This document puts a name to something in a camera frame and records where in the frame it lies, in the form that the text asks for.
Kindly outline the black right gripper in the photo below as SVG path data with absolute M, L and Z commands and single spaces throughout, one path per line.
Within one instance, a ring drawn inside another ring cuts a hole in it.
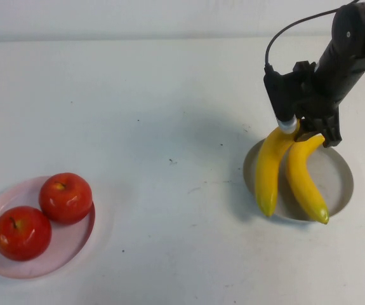
M 323 146 L 336 147 L 341 141 L 338 106 L 314 83 L 315 62 L 301 61 L 293 67 L 295 75 L 294 110 L 299 119 L 296 142 L 304 142 L 311 128 L 321 128 Z

